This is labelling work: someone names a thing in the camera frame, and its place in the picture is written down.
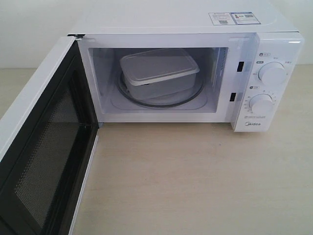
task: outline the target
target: plastic food container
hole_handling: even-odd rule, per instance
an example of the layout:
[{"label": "plastic food container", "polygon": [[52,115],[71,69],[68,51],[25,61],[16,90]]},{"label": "plastic food container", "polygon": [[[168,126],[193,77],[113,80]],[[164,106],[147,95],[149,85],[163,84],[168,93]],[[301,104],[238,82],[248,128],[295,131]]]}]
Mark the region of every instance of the plastic food container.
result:
[{"label": "plastic food container", "polygon": [[133,98],[144,100],[192,88],[199,67],[181,48],[150,50],[120,60]]}]

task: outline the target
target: white wall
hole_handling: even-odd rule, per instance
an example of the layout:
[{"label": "white wall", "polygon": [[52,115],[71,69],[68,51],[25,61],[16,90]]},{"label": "white wall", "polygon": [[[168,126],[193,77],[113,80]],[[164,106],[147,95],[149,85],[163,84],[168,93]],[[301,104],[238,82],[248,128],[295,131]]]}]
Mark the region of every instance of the white wall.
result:
[{"label": "white wall", "polygon": [[[0,68],[36,68],[91,0],[0,0]],[[306,39],[299,63],[313,64],[313,0],[271,0]]]}]

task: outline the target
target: microwave top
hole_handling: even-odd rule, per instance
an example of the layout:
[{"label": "microwave top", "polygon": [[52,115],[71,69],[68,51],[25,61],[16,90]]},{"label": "microwave top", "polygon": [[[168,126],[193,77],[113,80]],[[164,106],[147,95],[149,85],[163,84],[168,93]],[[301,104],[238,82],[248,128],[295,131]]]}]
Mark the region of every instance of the microwave top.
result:
[{"label": "microwave top", "polygon": [[98,0],[70,35],[298,32],[267,0]]}]

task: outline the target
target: tabletop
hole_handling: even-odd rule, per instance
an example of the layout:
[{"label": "tabletop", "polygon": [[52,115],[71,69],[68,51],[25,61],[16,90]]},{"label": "tabletop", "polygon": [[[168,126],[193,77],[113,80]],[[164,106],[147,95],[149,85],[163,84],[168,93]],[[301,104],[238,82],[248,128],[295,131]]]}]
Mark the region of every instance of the tabletop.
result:
[{"label": "tabletop", "polygon": [[[0,117],[34,70],[0,70]],[[312,235],[313,66],[296,66],[270,129],[107,123],[74,235]]]}]

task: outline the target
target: door hinge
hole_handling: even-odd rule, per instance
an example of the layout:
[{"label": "door hinge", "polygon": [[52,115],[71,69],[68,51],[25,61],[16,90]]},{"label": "door hinge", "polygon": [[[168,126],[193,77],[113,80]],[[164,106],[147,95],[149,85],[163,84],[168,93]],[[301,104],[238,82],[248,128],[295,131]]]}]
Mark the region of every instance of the door hinge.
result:
[{"label": "door hinge", "polygon": [[68,36],[74,36],[76,41],[81,41],[84,37],[84,34],[68,34]]}]

